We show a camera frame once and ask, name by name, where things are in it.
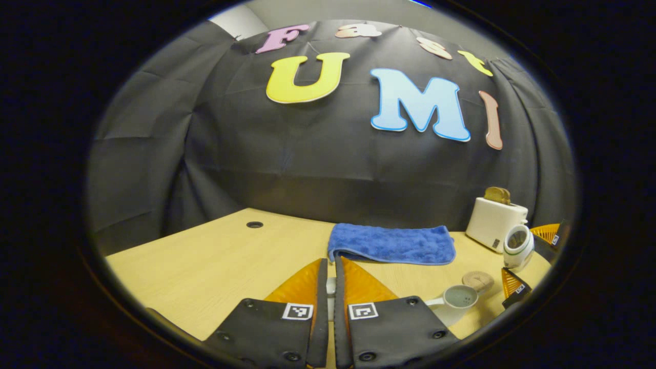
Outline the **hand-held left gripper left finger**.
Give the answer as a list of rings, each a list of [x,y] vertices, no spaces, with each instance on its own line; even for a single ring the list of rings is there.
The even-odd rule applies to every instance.
[[[265,299],[242,299],[204,341],[255,368],[326,366],[327,260],[302,267]]]

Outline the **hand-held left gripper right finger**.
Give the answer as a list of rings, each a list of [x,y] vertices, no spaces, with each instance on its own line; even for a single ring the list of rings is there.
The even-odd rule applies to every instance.
[[[338,368],[406,368],[458,338],[418,296],[399,297],[356,262],[336,259]]]

